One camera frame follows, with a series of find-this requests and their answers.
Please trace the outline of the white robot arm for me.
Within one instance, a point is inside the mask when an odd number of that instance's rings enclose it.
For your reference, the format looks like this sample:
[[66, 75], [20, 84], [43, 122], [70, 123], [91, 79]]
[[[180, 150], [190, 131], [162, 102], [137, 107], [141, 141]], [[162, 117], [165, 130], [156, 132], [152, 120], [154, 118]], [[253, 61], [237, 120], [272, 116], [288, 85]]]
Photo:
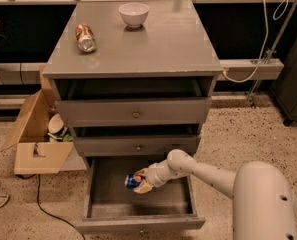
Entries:
[[237, 172], [201, 163], [180, 149], [135, 173], [143, 194], [172, 179], [194, 176], [233, 201], [234, 240], [297, 240], [296, 197], [285, 176], [261, 161], [243, 165]]

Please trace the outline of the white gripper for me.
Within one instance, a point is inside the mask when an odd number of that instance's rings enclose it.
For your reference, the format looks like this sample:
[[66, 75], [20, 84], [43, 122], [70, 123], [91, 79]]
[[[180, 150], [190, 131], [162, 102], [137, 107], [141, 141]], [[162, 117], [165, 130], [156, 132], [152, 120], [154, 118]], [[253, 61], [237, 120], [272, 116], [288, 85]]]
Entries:
[[136, 175], [145, 177], [146, 181], [142, 181], [133, 191], [137, 194], [145, 194], [150, 192], [153, 187], [158, 188], [167, 183], [171, 176], [171, 170], [166, 161], [154, 163], [147, 169], [142, 168], [136, 172]]

